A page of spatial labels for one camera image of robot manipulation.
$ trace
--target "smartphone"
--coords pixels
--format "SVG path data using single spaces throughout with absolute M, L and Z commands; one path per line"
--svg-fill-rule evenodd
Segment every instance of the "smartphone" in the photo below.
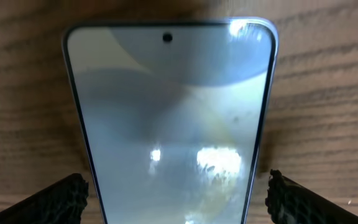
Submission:
M 245 223 L 277 48 L 259 18 L 65 34 L 105 223 Z

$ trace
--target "glossy screen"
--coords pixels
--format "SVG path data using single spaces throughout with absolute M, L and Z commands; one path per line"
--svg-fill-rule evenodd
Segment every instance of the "glossy screen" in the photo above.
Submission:
M 72 85 L 109 224 L 241 222 L 273 42 L 244 21 L 70 33 Z

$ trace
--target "phone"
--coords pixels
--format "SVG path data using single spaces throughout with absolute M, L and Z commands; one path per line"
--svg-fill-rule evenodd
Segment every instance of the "phone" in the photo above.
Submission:
M 251 17 L 66 33 L 105 223 L 245 223 L 277 49 Z

